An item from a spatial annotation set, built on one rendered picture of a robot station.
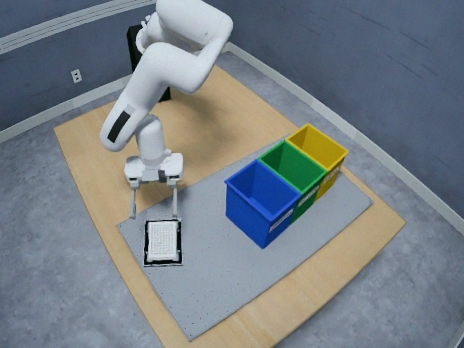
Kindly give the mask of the green bin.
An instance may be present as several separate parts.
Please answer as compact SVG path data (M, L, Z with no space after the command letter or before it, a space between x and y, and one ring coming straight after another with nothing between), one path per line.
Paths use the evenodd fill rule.
M328 171L286 140L281 141L257 160L302 194L290 222L292 225L313 205L323 177Z

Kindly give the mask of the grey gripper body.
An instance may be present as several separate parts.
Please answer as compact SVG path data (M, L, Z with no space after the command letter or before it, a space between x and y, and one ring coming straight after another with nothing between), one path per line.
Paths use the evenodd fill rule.
M142 177L141 170L145 170L145 164L142 163L139 156L129 156L126 159L125 175L128 182L137 182L137 178ZM165 175L160 176L169 176L170 180L182 179L182 155L180 153L171 153L167 155L166 159L161 163L161 170L165 170Z

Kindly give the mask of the yellow open-top bin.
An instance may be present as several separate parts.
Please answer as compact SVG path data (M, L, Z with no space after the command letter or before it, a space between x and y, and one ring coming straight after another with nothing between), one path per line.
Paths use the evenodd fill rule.
M349 151L308 123L284 140L328 171L322 180L315 203L334 185Z

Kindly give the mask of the blue bin with label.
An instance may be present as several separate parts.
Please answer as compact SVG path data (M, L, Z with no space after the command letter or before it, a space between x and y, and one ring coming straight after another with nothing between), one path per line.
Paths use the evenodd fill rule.
M289 227L302 196L257 159L224 183L225 216L262 250Z

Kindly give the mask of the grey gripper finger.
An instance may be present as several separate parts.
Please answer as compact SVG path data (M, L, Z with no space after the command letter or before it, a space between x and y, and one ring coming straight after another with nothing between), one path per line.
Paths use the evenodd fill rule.
M176 180L170 180L169 176L160 176L159 183L167 183L168 188L173 188L172 217L177 217L177 183Z
M135 190L140 188L140 184L149 184L149 181L142 181L142 177L137 178L137 182L131 182L131 202L130 202L130 212L129 217L130 219L136 219L136 204L135 202Z

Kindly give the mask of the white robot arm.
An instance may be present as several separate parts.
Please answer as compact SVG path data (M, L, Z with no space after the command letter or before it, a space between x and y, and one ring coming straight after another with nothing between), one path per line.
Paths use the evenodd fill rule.
M142 181L149 181L165 175L161 163L171 154L161 120L149 113L168 87L188 95L202 87L232 33L233 22L201 0L157 0L156 12L145 18L147 27L142 21L136 37L143 56L108 115L100 140L108 151L119 152L135 135L145 164ZM198 57L192 55L200 49Z

